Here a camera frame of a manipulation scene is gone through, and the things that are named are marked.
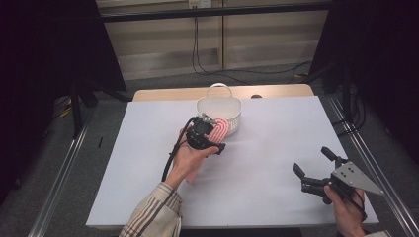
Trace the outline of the person's left hand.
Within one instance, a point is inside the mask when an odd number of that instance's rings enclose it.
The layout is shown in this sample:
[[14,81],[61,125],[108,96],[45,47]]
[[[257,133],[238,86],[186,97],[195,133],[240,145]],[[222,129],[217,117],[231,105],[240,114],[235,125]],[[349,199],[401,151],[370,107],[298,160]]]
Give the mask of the person's left hand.
[[172,170],[167,175],[164,183],[177,190],[188,175],[194,172],[208,156],[218,151],[219,149],[216,146],[204,150],[196,150],[188,144],[186,136],[183,135],[179,149],[174,157]]

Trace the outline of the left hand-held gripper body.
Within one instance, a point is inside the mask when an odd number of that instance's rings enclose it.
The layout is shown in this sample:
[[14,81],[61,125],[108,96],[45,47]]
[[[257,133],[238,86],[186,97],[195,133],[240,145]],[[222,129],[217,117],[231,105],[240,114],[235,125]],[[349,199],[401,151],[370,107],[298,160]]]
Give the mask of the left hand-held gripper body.
[[209,141],[209,135],[214,129],[216,121],[206,114],[192,118],[192,126],[187,129],[186,137],[188,144],[197,150],[204,150],[215,146]]

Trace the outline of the white table cover sheet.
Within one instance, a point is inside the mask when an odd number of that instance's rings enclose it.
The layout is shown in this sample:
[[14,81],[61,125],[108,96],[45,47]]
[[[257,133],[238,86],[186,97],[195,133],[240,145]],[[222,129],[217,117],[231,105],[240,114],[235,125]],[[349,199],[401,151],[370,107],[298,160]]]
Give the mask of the white table cover sheet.
[[[193,101],[128,104],[101,186],[87,219],[98,229],[124,226],[160,182],[178,132],[196,113]],[[333,208],[305,194],[293,171],[323,179],[334,165],[323,147],[345,151],[316,96],[245,99],[238,130],[182,184],[182,226],[188,229],[331,224]]]

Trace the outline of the black metal stand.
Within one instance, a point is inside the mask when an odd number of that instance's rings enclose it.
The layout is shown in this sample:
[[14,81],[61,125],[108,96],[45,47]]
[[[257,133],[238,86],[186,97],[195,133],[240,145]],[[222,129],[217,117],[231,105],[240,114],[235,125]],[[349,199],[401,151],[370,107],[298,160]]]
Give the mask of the black metal stand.
[[82,116],[81,116],[81,111],[80,111],[80,102],[79,102],[79,95],[77,92],[77,84],[75,81],[73,81],[71,84],[70,99],[71,99],[71,110],[72,110],[73,123],[74,123],[73,137],[77,138],[82,129],[83,121],[82,121]]

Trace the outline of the black horizontal bar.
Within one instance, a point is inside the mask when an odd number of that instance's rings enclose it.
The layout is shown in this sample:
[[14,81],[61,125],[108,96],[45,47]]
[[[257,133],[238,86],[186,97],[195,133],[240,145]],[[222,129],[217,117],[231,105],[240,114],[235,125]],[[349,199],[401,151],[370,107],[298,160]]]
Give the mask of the black horizontal bar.
[[289,13],[329,10],[333,2],[295,3],[281,5],[221,7],[211,9],[168,10],[141,13],[103,14],[100,20],[104,23],[133,22],[149,20],[183,19],[197,17],[218,17],[251,14]]

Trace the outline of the person's right hand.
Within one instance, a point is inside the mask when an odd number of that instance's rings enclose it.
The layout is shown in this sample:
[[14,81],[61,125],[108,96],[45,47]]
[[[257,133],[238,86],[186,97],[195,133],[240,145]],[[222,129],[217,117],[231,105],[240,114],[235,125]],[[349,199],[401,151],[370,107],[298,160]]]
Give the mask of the person's right hand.
[[333,203],[334,216],[338,231],[344,237],[364,237],[366,235],[359,210],[349,201],[342,200],[329,186],[323,188]]

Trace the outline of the pink hairbrush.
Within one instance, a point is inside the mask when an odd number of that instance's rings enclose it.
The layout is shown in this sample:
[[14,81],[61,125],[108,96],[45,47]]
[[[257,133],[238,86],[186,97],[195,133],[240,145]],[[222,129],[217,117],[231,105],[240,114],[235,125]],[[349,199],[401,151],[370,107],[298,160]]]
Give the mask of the pink hairbrush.
[[215,121],[216,124],[209,135],[209,141],[214,143],[223,143],[223,139],[227,136],[229,131],[229,124],[224,118],[216,118]]

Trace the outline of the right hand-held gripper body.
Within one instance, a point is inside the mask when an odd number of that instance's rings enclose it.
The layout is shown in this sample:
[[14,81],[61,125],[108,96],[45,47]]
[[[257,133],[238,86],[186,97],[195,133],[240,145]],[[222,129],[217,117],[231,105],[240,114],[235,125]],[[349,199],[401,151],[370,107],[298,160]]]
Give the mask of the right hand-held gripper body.
[[300,171],[301,191],[322,197],[325,204],[332,201],[326,195],[323,188],[328,185],[340,196],[340,198],[350,198],[356,189],[370,192],[376,195],[383,195],[384,191],[376,185],[364,172],[353,162],[347,161],[340,164],[329,178],[314,179],[309,178],[303,171]]

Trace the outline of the aluminium floor rail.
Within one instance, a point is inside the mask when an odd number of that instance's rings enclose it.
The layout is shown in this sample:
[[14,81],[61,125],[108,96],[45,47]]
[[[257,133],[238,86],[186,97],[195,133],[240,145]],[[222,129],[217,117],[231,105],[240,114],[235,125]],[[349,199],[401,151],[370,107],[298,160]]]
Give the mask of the aluminium floor rail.
[[81,149],[87,130],[88,127],[83,126],[79,133],[72,140],[70,148],[66,153],[60,170],[53,182],[50,191],[48,192],[45,201],[43,202],[42,208],[37,215],[37,218],[28,234],[28,237],[44,237],[56,207],[60,201],[68,176]]
[[400,227],[403,229],[403,232],[407,237],[419,237],[419,225],[416,223],[404,201],[389,182],[388,178],[379,166],[376,157],[373,155],[356,127],[345,120],[343,106],[339,100],[335,96],[332,96],[328,99],[328,101],[338,117],[340,124],[344,127],[344,134],[350,137],[374,181],[377,182],[377,184],[383,189],[383,196],[389,205],[389,209],[395,216]]

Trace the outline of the white perforated plastic basket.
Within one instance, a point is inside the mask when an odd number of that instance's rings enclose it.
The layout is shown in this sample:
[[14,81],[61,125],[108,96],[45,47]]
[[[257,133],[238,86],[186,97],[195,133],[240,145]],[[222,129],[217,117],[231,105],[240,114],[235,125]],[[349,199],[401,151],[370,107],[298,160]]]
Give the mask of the white perforated plastic basket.
[[212,119],[226,119],[229,124],[227,136],[239,127],[242,101],[235,97],[230,87],[214,83],[207,88],[206,94],[197,100],[197,114],[206,114]]

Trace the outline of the white wall outlet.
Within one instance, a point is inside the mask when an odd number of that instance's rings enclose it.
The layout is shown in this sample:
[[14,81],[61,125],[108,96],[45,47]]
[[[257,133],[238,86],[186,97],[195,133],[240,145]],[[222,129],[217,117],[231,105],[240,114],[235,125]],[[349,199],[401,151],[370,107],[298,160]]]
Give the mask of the white wall outlet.
[[211,8],[211,0],[188,0],[190,9]]

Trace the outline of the black curtain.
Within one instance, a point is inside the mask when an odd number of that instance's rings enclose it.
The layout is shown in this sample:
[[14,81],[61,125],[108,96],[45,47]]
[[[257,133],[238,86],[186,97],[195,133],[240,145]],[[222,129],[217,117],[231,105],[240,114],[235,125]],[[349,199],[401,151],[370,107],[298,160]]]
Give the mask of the black curtain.
[[0,205],[26,172],[55,101],[126,84],[97,0],[0,0]]
[[331,0],[309,72],[351,82],[419,164],[419,0]]

